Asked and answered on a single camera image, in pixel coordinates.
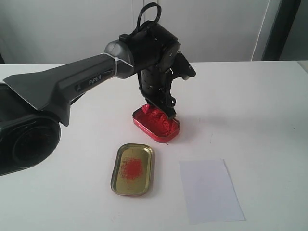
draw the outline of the white table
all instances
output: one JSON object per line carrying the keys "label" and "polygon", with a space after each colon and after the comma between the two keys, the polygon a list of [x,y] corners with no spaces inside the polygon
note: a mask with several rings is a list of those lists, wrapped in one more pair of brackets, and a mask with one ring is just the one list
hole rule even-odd
{"label": "white table", "polygon": [[[56,65],[1,65],[0,79]],[[56,151],[0,177],[1,231],[307,231],[308,74],[297,62],[195,63],[172,95],[180,135],[159,144],[131,114],[144,100],[136,77],[114,78],[72,106]],[[156,152],[142,197],[116,195],[118,148]],[[189,225],[179,161],[225,160],[247,221]]]}

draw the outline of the robotic arm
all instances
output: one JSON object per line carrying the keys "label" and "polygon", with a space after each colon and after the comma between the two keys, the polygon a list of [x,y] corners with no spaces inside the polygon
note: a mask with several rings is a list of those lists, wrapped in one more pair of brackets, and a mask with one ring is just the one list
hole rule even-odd
{"label": "robotic arm", "polygon": [[[140,25],[143,13],[157,7],[157,17]],[[161,7],[149,3],[136,29],[110,42],[103,54],[47,71],[13,75],[0,84],[0,175],[38,164],[55,149],[59,123],[69,125],[70,107],[85,92],[117,76],[138,74],[140,91],[169,119],[176,116],[171,83],[195,71],[179,51],[178,39],[158,24]]]}

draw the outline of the white wall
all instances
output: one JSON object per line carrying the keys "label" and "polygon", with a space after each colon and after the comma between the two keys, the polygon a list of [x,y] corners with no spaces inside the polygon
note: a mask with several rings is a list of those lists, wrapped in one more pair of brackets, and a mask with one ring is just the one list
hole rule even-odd
{"label": "white wall", "polygon": [[[0,0],[0,52],[7,63],[67,63],[98,54],[132,31],[150,1]],[[158,1],[160,23],[179,38],[191,62],[249,61],[262,53],[257,42],[265,43],[272,24],[264,19],[273,19],[279,5],[270,2],[280,0]]]}
{"label": "white wall", "polygon": [[308,60],[308,0],[302,0],[280,60]]}

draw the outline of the red powder pile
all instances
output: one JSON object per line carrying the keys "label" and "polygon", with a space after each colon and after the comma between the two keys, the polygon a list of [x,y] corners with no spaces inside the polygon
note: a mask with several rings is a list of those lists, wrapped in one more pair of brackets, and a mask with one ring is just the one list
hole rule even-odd
{"label": "red powder pile", "polygon": [[155,107],[147,108],[146,112],[137,111],[135,119],[159,137],[169,136],[179,128],[177,122],[168,120],[165,113]]}
{"label": "red powder pile", "polygon": [[143,174],[142,161],[136,158],[126,158],[121,167],[121,177],[134,180]]}

